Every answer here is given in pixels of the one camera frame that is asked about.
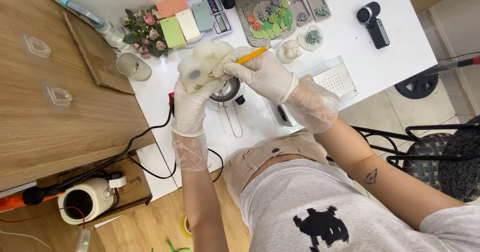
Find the carving tool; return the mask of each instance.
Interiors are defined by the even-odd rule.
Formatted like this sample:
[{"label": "carving tool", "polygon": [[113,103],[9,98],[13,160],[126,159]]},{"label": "carving tool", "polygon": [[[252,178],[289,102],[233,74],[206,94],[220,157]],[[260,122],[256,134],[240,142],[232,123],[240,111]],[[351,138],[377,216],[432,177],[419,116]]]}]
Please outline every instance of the carving tool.
[{"label": "carving tool", "polygon": [[243,56],[242,58],[240,58],[235,63],[242,65],[246,61],[251,60],[251,59],[259,56],[260,54],[266,52],[269,49],[276,49],[278,46],[280,46],[280,44],[282,44],[282,41],[283,41],[283,39],[271,40],[270,42],[268,42],[268,45],[266,45],[264,47],[261,47],[261,48],[257,49],[256,51]]}]

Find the metal handle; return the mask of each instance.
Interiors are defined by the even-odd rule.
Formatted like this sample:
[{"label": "metal handle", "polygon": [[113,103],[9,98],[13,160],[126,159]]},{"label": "metal handle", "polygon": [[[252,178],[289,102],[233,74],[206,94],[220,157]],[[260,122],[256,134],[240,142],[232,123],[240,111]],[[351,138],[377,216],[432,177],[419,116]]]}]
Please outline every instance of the metal handle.
[{"label": "metal handle", "polygon": [[237,115],[238,124],[240,125],[240,130],[241,130],[241,135],[240,136],[237,136],[237,134],[235,134],[235,131],[233,130],[232,122],[230,121],[229,113],[227,112],[227,107],[228,106],[224,106],[223,109],[225,110],[226,118],[228,119],[228,123],[230,124],[233,135],[235,136],[235,138],[239,139],[239,138],[243,137],[242,123],[240,122],[239,114],[237,112],[237,108],[235,107],[235,103],[232,103],[232,105],[233,105],[233,108],[235,109],[235,114]]}]

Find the vlogging camera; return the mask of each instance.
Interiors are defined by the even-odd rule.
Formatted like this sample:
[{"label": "vlogging camera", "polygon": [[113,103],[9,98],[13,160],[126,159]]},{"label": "vlogging camera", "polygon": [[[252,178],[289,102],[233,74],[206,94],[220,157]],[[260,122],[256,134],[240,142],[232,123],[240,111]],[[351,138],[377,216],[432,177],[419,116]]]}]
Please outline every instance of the vlogging camera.
[{"label": "vlogging camera", "polygon": [[390,40],[382,21],[377,18],[378,14],[380,14],[380,5],[377,2],[371,2],[358,10],[357,20],[367,26],[373,44],[377,49],[381,49],[390,45]]}]

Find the gray silicone mold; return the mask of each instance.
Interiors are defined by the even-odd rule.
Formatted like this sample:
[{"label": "gray silicone mold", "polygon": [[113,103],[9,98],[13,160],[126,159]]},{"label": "gray silicone mold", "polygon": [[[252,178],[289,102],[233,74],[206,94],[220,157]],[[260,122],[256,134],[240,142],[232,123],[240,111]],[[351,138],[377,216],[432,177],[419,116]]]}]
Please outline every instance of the gray silicone mold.
[{"label": "gray silicone mold", "polygon": [[330,11],[330,14],[328,14],[327,16],[317,16],[315,14],[315,8],[319,8],[321,6],[327,6],[328,7],[327,2],[325,0],[307,0],[307,2],[308,2],[308,5],[310,6],[310,9],[312,11],[312,15],[315,18],[316,22],[324,20],[324,19],[328,18],[329,16],[332,16],[332,11]]},{"label": "gray silicone mold", "polygon": [[[290,5],[290,8],[292,10],[293,18],[297,21],[298,26],[303,26],[311,21],[314,20],[314,16],[310,9],[307,6],[307,3],[305,0],[288,0],[288,4]],[[298,14],[302,12],[307,12],[308,18],[307,21],[299,21],[297,20]]]}]

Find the mint green soap bar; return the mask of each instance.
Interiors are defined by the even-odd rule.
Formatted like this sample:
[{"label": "mint green soap bar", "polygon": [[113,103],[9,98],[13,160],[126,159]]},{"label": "mint green soap bar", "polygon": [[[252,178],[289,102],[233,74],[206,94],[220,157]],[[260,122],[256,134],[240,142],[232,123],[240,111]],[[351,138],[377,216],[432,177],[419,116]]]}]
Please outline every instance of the mint green soap bar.
[{"label": "mint green soap bar", "polygon": [[210,17],[210,6],[207,2],[194,3],[191,5],[191,10],[200,32],[205,32],[213,28],[213,21]]},{"label": "mint green soap bar", "polygon": [[163,34],[165,35],[166,45],[169,48],[176,49],[187,46],[187,41],[180,29],[177,17],[171,16],[160,21]]}]

